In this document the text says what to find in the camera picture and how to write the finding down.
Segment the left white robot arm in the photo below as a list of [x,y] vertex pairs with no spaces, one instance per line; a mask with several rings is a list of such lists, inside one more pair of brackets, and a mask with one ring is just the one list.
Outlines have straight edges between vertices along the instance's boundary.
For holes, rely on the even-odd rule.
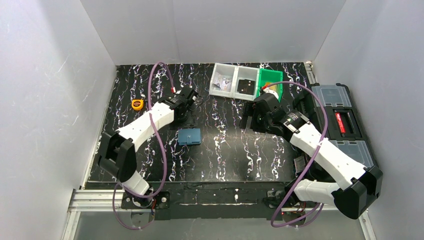
[[123,188],[139,198],[151,198],[157,192],[148,193],[150,185],[137,171],[137,151],[150,137],[160,137],[159,130],[196,128],[192,106],[199,94],[186,85],[168,97],[161,97],[152,108],[130,124],[101,135],[95,163],[115,177]]

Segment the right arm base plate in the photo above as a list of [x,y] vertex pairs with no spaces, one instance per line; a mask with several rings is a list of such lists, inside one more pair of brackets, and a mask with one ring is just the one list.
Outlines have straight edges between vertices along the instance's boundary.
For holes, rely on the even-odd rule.
[[[284,190],[269,190],[266,193],[266,197],[262,199],[262,202],[270,209],[276,209],[285,197],[285,195],[286,192]],[[316,202],[300,201],[295,197],[294,194],[292,194],[282,207],[283,209],[290,208],[291,210],[281,210],[280,216],[282,217],[282,220],[284,222],[289,222],[304,216],[307,213],[306,209],[312,209],[316,205]]]

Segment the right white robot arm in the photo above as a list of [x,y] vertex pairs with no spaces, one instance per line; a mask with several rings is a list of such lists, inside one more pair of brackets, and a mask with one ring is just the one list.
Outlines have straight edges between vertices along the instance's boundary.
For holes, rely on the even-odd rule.
[[383,172],[366,167],[331,143],[300,111],[286,111],[272,93],[264,93],[243,105],[239,124],[255,132],[284,138],[310,157],[307,166],[317,163],[333,179],[322,182],[305,178],[307,170],[285,187],[280,207],[286,203],[315,202],[336,207],[350,219],[358,219],[380,196]]

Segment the blue card holder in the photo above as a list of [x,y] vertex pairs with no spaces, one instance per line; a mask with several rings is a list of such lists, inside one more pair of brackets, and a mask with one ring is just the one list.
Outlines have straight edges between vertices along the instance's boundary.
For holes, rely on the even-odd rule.
[[177,132],[177,143],[179,146],[200,145],[202,134],[199,128],[184,128]]

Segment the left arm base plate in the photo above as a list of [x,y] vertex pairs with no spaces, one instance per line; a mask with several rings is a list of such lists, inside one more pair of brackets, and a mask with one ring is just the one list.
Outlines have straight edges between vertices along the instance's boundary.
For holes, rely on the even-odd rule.
[[161,191],[156,196],[151,198],[140,198],[128,191],[125,191],[122,196],[121,208],[125,210],[138,209],[168,209],[170,207],[170,193]]

